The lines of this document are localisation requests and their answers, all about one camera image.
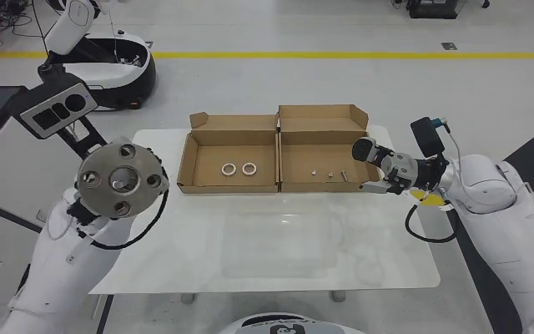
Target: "open cardboard box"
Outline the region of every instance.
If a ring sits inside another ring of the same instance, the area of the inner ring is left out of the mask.
[[[277,115],[192,114],[178,175],[185,194],[276,193],[279,188]],[[241,169],[256,165],[248,176]],[[236,172],[223,175],[225,164]]]
[[[280,105],[279,117],[282,192],[360,191],[362,183],[380,179],[378,168],[352,159],[369,121],[355,105]]]

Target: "box lid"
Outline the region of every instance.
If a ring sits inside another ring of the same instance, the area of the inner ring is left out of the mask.
[[[369,115],[353,104],[280,105],[280,131],[365,131]]]
[[[193,133],[199,131],[269,131],[276,132],[278,115],[208,115],[205,112],[189,116]]]

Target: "washer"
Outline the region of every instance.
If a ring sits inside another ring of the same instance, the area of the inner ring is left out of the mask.
[[[249,167],[249,166],[252,166],[253,169],[252,169],[252,171],[247,172],[246,168]],[[248,175],[248,176],[254,175],[254,174],[256,174],[256,170],[257,170],[256,169],[256,165],[251,163],[251,162],[248,162],[248,163],[243,165],[243,174],[245,174],[245,175]]]
[[[232,167],[232,170],[230,172],[226,171],[226,167],[228,167],[228,166]],[[220,169],[220,171],[223,172],[223,174],[226,175],[226,176],[234,175],[236,170],[237,170],[237,168],[235,168],[235,164],[225,164],[223,166],[223,168]]]

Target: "white table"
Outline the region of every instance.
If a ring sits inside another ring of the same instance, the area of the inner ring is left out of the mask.
[[[439,285],[429,246],[405,231],[412,205],[406,196],[184,195],[176,178],[188,132],[141,130],[133,138],[163,160],[169,201],[156,226],[123,250],[92,294]],[[392,147],[385,128],[371,125],[369,132],[379,144]],[[135,219],[130,238],[144,230],[158,208],[159,200]],[[417,214],[411,226],[424,235]]]

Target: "black wire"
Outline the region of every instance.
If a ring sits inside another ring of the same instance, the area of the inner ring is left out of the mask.
[[[30,20],[29,20],[28,22],[26,22],[26,23],[16,24],[16,22],[18,22],[18,19],[17,19],[17,20],[15,21],[15,24],[13,24],[13,28],[11,29],[11,33],[12,33],[13,35],[21,36],[21,37],[35,37],[35,38],[41,38],[41,36],[36,36],[36,35],[25,35],[25,34],[23,34],[23,33],[15,33],[15,28],[16,28],[16,27],[25,26],[25,25],[27,25],[27,24],[30,24],[30,23],[33,21],[33,19],[32,19],[31,17],[29,17],[28,15],[26,15],[26,14],[24,14],[24,13],[21,14],[19,18],[29,18]]]
[[[39,23],[39,18],[37,17],[37,11],[35,10],[35,4],[34,4],[34,1],[32,1],[32,9],[33,9],[33,15],[35,16],[35,22],[37,23],[37,26],[39,28],[39,32],[41,33],[41,38],[43,39],[43,45],[44,45],[44,51],[46,51],[47,53],[47,56],[48,56],[48,48],[47,48],[47,43],[45,42],[44,40],[44,34],[43,34],[43,30],[41,29],[41,24]]]
[[[162,174],[164,175],[165,178],[167,178],[167,179],[169,178],[167,176],[167,172],[165,171],[165,168],[163,168],[163,167],[162,167]],[[118,251],[118,250],[122,250],[122,249],[124,249],[126,247],[130,247],[131,245],[135,244],[139,240],[143,239],[144,236],[147,235],[147,233],[149,233],[149,231],[154,227],[154,225],[156,225],[156,223],[159,220],[159,217],[161,217],[161,215],[164,212],[165,205],[167,204],[168,197],[169,197],[169,190],[166,190],[164,192],[164,197],[161,200],[161,205],[159,206],[158,213],[156,214],[156,216],[152,219],[150,224],[147,225],[147,227],[144,229],[144,231],[141,232],[138,236],[136,236],[132,240],[130,240],[127,243],[122,244],[122,245],[104,245],[104,244],[101,244],[100,242],[94,240],[91,243],[91,245],[94,245],[95,247],[100,248],[101,250]]]
[[[446,205],[448,205],[450,203],[451,202],[449,200],[445,201]],[[454,225],[452,226],[452,234],[447,236],[446,238],[443,238],[443,239],[425,238],[424,236],[418,235],[413,230],[411,230],[411,228],[410,228],[410,219],[413,216],[414,212],[416,212],[418,207],[419,207],[419,205],[412,206],[410,211],[408,212],[408,215],[406,216],[406,220],[405,220],[404,226],[405,226],[406,230],[408,231],[408,233],[410,233],[412,236],[414,236],[415,238],[417,238],[419,240],[430,242],[431,244],[444,244],[444,243],[449,242],[451,240],[454,240],[456,238],[456,234],[458,233],[458,221],[457,220],[454,220]]]

